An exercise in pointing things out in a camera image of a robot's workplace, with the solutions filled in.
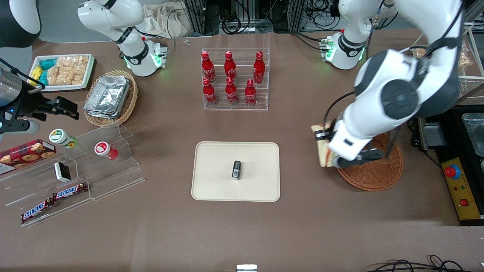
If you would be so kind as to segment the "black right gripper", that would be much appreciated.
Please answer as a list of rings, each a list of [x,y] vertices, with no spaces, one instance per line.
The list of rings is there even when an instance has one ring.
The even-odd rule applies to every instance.
[[[47,115],[65,115],[72,119],[79,120],[78,105],[71,100],[63,97],[56,97],[56,108],[54,101],[45,98],[42,93],[33,94],[28,91],[21,91],[17,97],[17,116],[27,116],[31,113],[37,113],[37,119],[46,121]]]

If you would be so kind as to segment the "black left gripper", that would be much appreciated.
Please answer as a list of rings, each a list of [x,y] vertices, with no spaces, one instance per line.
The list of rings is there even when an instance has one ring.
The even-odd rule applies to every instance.
[[[330,130],[317,130],[315,131],[316,141],[331,141],[334,133],[338,131],[340,125],[342,124],[342,119],[334,119],[331,122]]]

